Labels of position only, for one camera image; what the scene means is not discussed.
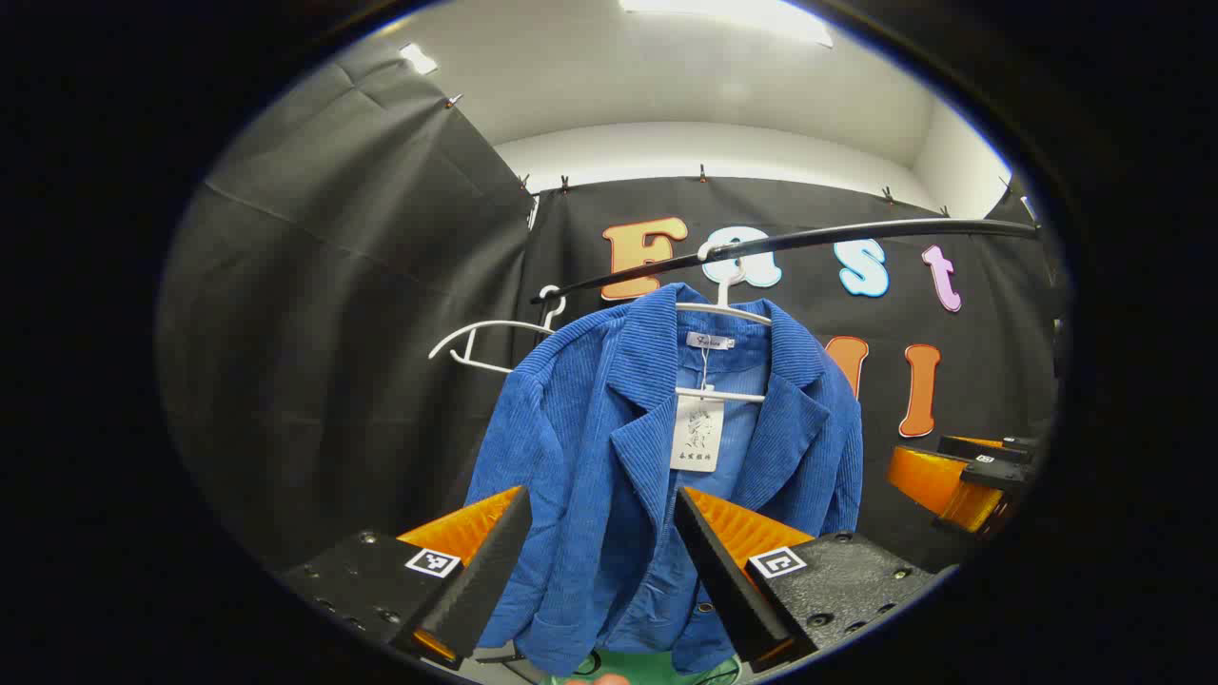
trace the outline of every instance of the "black curtain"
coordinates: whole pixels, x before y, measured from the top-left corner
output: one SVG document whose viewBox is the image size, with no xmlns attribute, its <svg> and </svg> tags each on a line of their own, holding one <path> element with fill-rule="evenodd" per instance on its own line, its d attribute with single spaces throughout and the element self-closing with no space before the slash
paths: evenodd
<svg viewBox="0 0 1218 685">
<path fill-rule="evenodd" d="M 1019 195 L 995 208 L 1001 218 L 1030 224 Z M 739 178 L 639 179 L 572 186 L 541 195 L 529 235 L 516 314 L 535 321 L 529 303 L 543 285 L 566 285 L 610 271 L 609 227 L 678 217 L 688 236 L 672 241 L 674 255 L 697 251 L 716 229 L 748 225 L 770 235 L 810 227 L 900 218 L 935 212 L 882 196 L 837 188 Z M 971 235 L 911 236 L 879 240 L 884 250 L 888 291 L 879 297 L 850 295 L 839 280 L 843 264 L 832 245 L 775 254 L 781 280 L 770 288 L 741 284 L 733 301 L 772 300 L 827 344 L 833 336 L 861 338 L 870 347 L 859 400 L 864 410 L 864 506 L 860 531 L 912 563 L 928 569 L 959 562 L 967 540 L 932 528 L 933 514 L 888 483 L 895 445 L 935 449 L 940 435 L 1001 438 L 1029 435 L 1052 416 L 1052 314 L 1049 273 L 1038 241 Z M 938 245 L 955 268 L 951 284 L 961 307 L 949 312 L 939 302 L 922 252 Z M 717 285 L 700 268 L 669 272 L 660 283 L 686 282 L 715 299 Z M 621 302 L 604 301 L 599 290 L 568 296 L 555 319 L 575 318 Z M 531 350 L 532 334 L 518 334 L 513 356 Z M 934 431 L 905 439 L 898 427 L 905 417 L 910 367 L 905 349 L 927 344 L 943 360 L 935 374 Z"/>
<path fill-rule="evenodd" d="M 532 201 L 446 102 L 363 40 L 253 121 L 181 219 L 163 403 L 205 496 L 272 568 L 464 499 L 502 377 L 426 353 L 510 318 Z M 479 358 L 508 363 L 507 338 Z"/>
</svg>

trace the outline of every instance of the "white wall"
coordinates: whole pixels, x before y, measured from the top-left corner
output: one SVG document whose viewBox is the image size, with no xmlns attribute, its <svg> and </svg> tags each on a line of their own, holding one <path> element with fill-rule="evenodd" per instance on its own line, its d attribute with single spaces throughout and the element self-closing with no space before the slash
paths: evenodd
<svg viewBox="0 0 1218 685">
<path fill-rule="evenodd" d="M 529 190 L 631 178 L 766 178 L 857 190 L 937 210 L 922 182 L 895 162 L 836 143 L 743 126 L 654 122 L 575 128 L 497 145 Z"/>
<path fill-rule="evenodd" d="M 935 101 L 914 173 L 952 218 L 984 218 L 1006 190 L 1011 169 L 955 110 Z"/>
</svg>

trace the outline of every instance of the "blue corduroy jacket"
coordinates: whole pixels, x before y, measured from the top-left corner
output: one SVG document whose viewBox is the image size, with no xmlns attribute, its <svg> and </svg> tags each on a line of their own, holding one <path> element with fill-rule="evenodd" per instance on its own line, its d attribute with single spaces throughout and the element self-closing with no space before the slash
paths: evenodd
<svg viewBox="0 0 1218 685">
<path fill-rule="evenodd" d="M 480 641 L 510 639 L 564 676 L 594 647 L 672 651 L 680 673 L 733 650 L 672 525 L 691 485 L 818 536 L 853 530 L 862 494 L 859 402 L 806 328 L 769 300 L 733 305 L 772 327 L 703 312 L 685 284 L 559 329 L 508 375 L 466 503 L 525 484 L 532 528 Z M 688 332 L 732 350 L 686 345 Z M 714 473 L 669 468 L 676 386 L 703 374 L 727 402 Z"/>
</svg>

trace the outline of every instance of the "green fabric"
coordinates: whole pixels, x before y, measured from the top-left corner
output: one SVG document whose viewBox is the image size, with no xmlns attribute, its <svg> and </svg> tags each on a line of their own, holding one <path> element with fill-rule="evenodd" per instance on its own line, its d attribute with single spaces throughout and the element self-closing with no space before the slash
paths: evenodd
<svg viewBox="0 0 1218 685">
<path fill-rule="evenodd" d="M 672 655 L 670 652 L 622 655 L 598 651 L 597 655 L 600 656 L 600 668 L 594 673 L 590 673 L 588 675 L 569 675 L 566 678 L 549 675 L 542 680 L 541 685 L 565 685 L 565 683 L 572 680 L 576 683 L 592 683 L 608 673 L 621 675 L 630 681 L 630 685 L 697 685 L 699 683 L 702 685 L 732 685 L 739 678 L 741 670 L 741 662 L 734 656 L 705 673 L 681 675 L 676 670 L 672 670 Z M 594 663 L 592 657 L 588 657 L 583 659 L 583 663 L 576 670 L 587 673 L 592 670 Z M 721 675 L 721 678 L 714 678 L 716 675 Z"/>
</svg>

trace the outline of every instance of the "jacket collar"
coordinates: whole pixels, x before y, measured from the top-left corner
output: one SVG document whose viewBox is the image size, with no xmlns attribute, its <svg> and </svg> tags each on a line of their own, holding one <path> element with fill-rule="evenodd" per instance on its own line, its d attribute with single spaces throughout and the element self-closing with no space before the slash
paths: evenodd
<svg viewBox="0 0 1218 685">
<path fill-rule="evenodd" d="M 613 431 L 611 440 L 639 502 L 660 530 L 669 480 L 669 450 L 676 419 L 677 302 L 706 302 L 682 283 L 626 305 L 625 323 L 610 362 L 608 383 L 644 410 Z M 756 509 L 794 474 L 828 410 L 805 392 L 825 371 L 823 347 L 799 322 L 769 300 L 732 305 L 771 319 L 770 380 L 745 468 L 732 502 Z"/>
<path fill-rule="evenodd" d="M 609 385 L 639 407 L 652 411 L 672 397 L 677 383 L 677 302 L 709 303 L 685 283 L 674 283 L 626 307 L 621 338 L 609 368 Z M 825 371 L 820 342 L 790 314 L 770 300 L 732 305 L 769 317 L 770 372 L 795 388 L 806 388 Z"/>
</svg>

